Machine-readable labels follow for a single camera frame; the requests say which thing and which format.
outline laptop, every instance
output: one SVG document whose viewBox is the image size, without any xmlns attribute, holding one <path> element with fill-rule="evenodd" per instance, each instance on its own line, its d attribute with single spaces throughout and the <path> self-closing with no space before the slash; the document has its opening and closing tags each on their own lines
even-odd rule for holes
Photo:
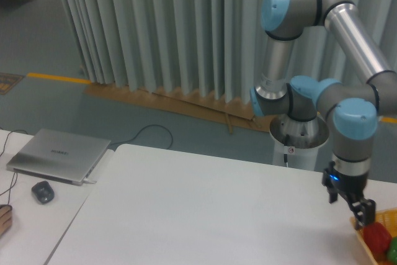
<svg viewBox="0 0 397 265">
<path fill-rule="evenodd" d="M 80 186 L 109 144 L 110 140 L 41 129 L 7 169 Z"/>
</svg>

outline basket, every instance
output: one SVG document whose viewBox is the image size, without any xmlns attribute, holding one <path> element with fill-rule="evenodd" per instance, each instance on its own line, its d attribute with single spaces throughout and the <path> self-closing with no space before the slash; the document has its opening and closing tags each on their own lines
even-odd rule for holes
<svg viewBox="0 0 397 265">
<path fill-rule="evenodd" d="M 397 236 L 397 208 L 395 209 L 388 209 L 378 211 L 375 216 L 375 221 L 381 223 L 391 234 L 391 237 Z M 350 222 L 355 226 L 355 218 L 351 217 Z M 367 252 L 368 257 L 371 259 L 372 264 L 374 265 L 390 265 L 392 263 L 386 260 L 386 256 L 382 255 L 373 255 L 368 246 L 364 242 L 363 238 L 363 230 L 360 229 L 356 231 L 357 238 L 359 239 L 361 245 L 363 246 L 364 250 Z"/>
</svg>

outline gray floor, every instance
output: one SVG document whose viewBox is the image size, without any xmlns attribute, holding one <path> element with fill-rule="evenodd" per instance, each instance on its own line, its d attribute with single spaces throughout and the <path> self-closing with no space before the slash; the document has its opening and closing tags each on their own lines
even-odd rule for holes
<svg viewBox="0 0 397 265">
<path fill-rule="evenodd" d="M 0 0 L 0 72 L 83 78 L 79 64 L 60 0 Z M 83 94 L 85 87 L 24 78 L 5 96 L 0 96 L 0 126 L 6 130 L 25 129 L 32 135 L 41 128 L 50 128 L 122 141 L 145 125 L 160 124 L 174 136 L 172 150 L 272 162 L 273 143 L 267 133 L 236 127 L 230 135 L 222 124 L 87 96 Z M 397 182 L 396 140 L 397 125 L 380 124 L 372 179 Z M 170 141 L 165 130 L 151 127 L 133 143 L 166 148 Z M 331 143 L 320 149 L 317 171 L 327 165 Z"/>
</svg>

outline robotic arm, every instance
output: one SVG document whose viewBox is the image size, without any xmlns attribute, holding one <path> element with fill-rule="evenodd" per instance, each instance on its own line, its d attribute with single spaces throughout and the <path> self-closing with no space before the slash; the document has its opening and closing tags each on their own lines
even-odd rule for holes
<svg viewBox="0 0 397 265">
<path fill-rule="evenodd" d="M 269 36 L 260 80 L 251 89 L 255 114 L 280 115 L 270 133 L 300 149 L 334 135 L 333 156 L 323 173 L 329 202 L 338 194 L 356 217 L 356 228 L 375 220 L 375 202 L 364 197 L 377 116 L 397 113 L 397 74 L 366 33 L 351 0 L 263 0 L 261 24 Z M 341 45 L 363 83 L 343 86 L 296 76 L 285 82 L 292 43 L 307 26 L 323 25 Z"/>
</svg>

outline red tomato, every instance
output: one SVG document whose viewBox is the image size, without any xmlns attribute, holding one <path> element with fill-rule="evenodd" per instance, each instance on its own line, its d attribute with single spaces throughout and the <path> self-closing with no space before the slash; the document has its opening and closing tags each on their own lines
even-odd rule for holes
<svg viewBox="0 0 397 265">
<path fill-rule="evenodd" d="M 373 254 L 385 253 L 391 242 L 391 235 L 378 222 L 364 227 L 364 241 Z"/>
</svg>

